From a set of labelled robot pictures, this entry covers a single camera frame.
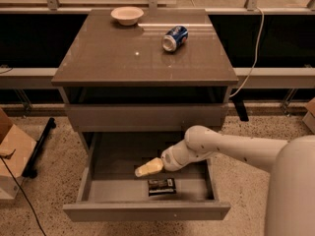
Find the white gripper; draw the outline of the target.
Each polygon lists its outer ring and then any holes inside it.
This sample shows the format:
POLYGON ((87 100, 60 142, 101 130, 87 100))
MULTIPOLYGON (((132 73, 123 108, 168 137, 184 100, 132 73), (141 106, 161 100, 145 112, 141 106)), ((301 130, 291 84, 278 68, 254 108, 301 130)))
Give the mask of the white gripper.
POLYGON ((135 170, 135 175, 137 177, 153 175, 160 173, 163 168, 167 171, 177 171, 179 169, 179 165, 173 156, 171 147, 164 150, 160 158, 156 157, 146 164, 138 167, 135 170))

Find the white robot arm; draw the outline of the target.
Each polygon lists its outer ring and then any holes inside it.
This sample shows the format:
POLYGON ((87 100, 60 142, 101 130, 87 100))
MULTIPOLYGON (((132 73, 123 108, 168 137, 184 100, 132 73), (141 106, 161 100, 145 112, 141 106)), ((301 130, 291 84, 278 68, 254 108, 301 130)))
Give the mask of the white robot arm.
POLYGON ((192 126, 179 143, 135 170, 138 177, 177 171, 215 152, 270 174, 264 236, 315 236, 315 136, 242 137, 192 126))

